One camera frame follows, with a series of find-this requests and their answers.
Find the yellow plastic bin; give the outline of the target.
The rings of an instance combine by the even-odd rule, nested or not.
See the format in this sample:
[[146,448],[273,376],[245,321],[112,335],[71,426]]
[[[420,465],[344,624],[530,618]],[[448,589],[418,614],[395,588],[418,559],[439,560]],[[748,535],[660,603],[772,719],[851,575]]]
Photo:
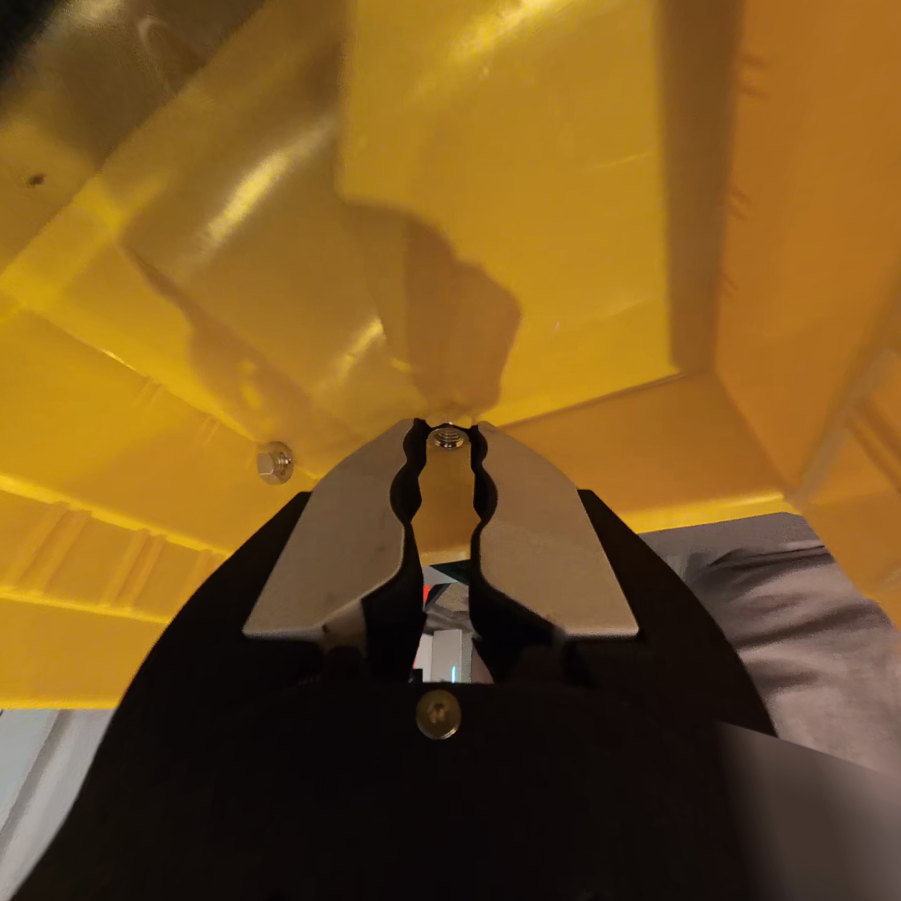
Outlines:
[[[2,708],[399,420],[899,623],[899,2],[2,2]],[[265,483],[257,447],[288,445]]]

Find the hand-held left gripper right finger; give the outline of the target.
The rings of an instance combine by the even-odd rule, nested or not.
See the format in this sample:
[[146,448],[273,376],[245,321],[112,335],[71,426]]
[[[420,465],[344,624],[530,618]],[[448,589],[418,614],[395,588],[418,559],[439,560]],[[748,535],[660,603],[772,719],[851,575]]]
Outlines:
[[485,499],[472,560],[487,589],[566,639],[635,638],[639,625],[575,483],[486,421],[471,460]]

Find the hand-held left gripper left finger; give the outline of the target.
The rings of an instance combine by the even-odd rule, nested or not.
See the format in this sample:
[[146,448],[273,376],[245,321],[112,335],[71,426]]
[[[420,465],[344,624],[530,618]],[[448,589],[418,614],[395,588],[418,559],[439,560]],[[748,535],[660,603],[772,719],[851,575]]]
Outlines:
[[407,419],[323,476],[243,626],[272,640],[367,640],[420,620],[423,576],[412,519],[428,425]]

